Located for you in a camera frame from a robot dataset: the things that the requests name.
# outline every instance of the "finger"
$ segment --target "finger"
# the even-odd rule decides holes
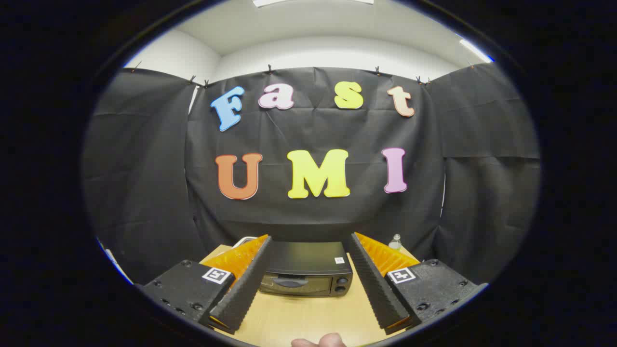
[[[347,347],[338,333],[323,335],[319,340],[319,347]]]
[[[305,340],[303,338],[296,338],[295,340],[291,341],[291,347],[319,347],[319,345],[316,345],[315,343],[312,343],[311,341]]]

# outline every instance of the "plastic bottle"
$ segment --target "plastic bottle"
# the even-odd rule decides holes
[[[400,251],[400,247],[402,245],[403,244],[400,242],[400,235],[399,234],[394,234],[394,238],[388,244],[388,246],[390,246],[390,248],[396,249],[397,251]]]

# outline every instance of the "toaster oven handle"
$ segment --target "toaster oven handle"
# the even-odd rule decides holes
[[[279,286],[285,286],[287,288],[297,288],[309,282],[308,280],[297,280],[295,278],[273,278],[272,281]]]

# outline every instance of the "wooden table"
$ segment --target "wooden table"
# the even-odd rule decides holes
[[[204,260],[229,249],[230,246],[220,245]],[[400,252],[413,257],[405,248],[401,248]],[[219,329],[215,331],[259,347],[290,347],[291,340],[296,338],[317,343],[323,335],[331,332],[341,334],[347,347],[358,347],[404,332],[403,329],[386,336],[384,330],[379,328],[349,253],[347,258],[354,278],[344,296],[295,298],[258,291],[234,335]]]

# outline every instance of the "toaster oven door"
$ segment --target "toaster oven door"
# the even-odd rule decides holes
[[[266,273],[259,290],[264,293],[283,295],[329,296],[331,286],[332,276],[305,277]]]

